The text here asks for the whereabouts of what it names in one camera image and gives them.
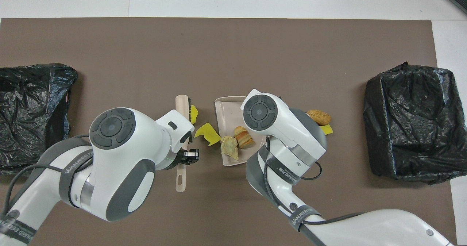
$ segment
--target brown table surface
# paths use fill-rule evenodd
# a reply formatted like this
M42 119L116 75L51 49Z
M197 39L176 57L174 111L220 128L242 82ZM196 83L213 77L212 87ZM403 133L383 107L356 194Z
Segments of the brown table surface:
M372 175L362 119L366 82L408 61L436 66L431 23L407 20L62 18L2 19L0 66L59 62L75 68L71 135L104 110L130 107L157 119L187 94L196 128L217 128L214 100L252 88L290 107L321 109L334 134L322 177L295 193L324 218L395 208L455 243L449 183L428 186ZM158 171L145 204L107 223L60 202L30 245L310 245L245 179L222 166L220 144L195 138L200 161L175 191L175 170ZM307 176L317 173L310 170ZM6 181L0 186L3 198Z

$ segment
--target black plastic bag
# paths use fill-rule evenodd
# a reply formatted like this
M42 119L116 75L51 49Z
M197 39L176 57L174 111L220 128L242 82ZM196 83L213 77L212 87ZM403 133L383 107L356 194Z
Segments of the black plastic bag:
M367 83L371 171L436 184L467 174L464 112L451 71L407 62Z
M36 163L68 138L69 91L76 78L62 64L0 68L0 174Z

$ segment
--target black cable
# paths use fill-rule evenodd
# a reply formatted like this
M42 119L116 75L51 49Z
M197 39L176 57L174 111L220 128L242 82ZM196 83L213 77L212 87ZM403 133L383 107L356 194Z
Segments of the black cable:
M271 187L269 183L267 182L267 164L264 162L264 183L266 186L266 191L269 197L271 197L272 200L274 200L276 206L281 206L283 209L285 209L288 213L292 214L292 212L285 206L280 200L277 199L277 197L274 195L274 193L271 191Z
M89 135L86 135L86 134L74 136L74 138L88 138L88 137Z
M39 165L39 164L34 164L34 165L29 165L25 168L23 168L21 171L19 171L16 176L11 180L10 186L8 186L8 191L7 194L5 195L5 204L3 205L3 215L7 215L8 211L10 211L10 198L11 198L11 192L13 191L13 186L15 185L16 181L22 176L26 171L32 169L32 168L48 168L52 169L58 172L61 172L62 169L57 168L55 166L50 166L50 165Z
M270 148L271 148L271 141L270 141L269 137L266 137L266 149L267 149L267 151L270 152L271 151Z
M347 214L347 215L344 215L344 216L340 216L340 217L337 217L337 218L332 218L332 219L328 219L328 220L324 220L324 221L303 221L303 224L308 224L308 225L328 224L328 223L332 223L332 222L352 218L352 217L355 217L355 216L358 216L358 215L361 215L361 214L363 214L363 213L352 213L352 214Z
M318 175L316 177L312 177L312 178L300 177L302 180L315 180L315 179L317 179L317 178L319 178L321 176L321 173L323 172L323 168L320 165L320 163L318 163L318 161L315 161L315 163L320 167L320 173L318 173Z
M93 161L93 158L89 158L88 161L86 161L83 165L80 165L80 167L76 169L75 174L87 169L88 166L92 165Z

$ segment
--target white floor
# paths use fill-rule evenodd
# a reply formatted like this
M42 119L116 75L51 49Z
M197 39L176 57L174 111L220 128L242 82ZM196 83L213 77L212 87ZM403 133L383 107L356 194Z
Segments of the white floor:
M0 0L0 20L128 16L433 20L438 66L454 72L467 103L467 15L448 0ZM467 245L467 177L451 189L458 244Z

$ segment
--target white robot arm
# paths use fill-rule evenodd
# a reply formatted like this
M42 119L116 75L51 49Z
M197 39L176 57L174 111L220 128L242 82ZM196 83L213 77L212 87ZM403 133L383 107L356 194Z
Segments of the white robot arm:
M250 130L270 141L247 161L247 180L317 246L452 246L412 213L379 210L325 220L292 192L325 152L325 135L303 111L277 96L252 90L242 104Z
M0 245L27 245L60 200L106 221L130 215L146 199L156 170L198 160L198 150L181 150L193 131L175 110L156 121L130 108L105 111L90 127L91 143L60 141L30 166L18 194L11 202L7 196Z

